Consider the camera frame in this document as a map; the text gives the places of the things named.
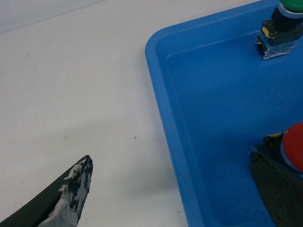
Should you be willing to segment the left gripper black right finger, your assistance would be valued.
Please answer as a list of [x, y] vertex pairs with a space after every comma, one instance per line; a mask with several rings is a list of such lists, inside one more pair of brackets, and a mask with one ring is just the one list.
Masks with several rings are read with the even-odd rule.
[[303, 225], [303, 178], [265, 154], [250, 153], [249, 170], [276, 227]]

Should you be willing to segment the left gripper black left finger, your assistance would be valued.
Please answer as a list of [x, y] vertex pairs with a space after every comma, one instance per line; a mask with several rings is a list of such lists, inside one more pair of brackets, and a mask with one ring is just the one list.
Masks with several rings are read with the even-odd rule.
[[92, 172], [93, 161], [89, 155], [85, 155], [0, 225], [76, 227], [89, 193]]

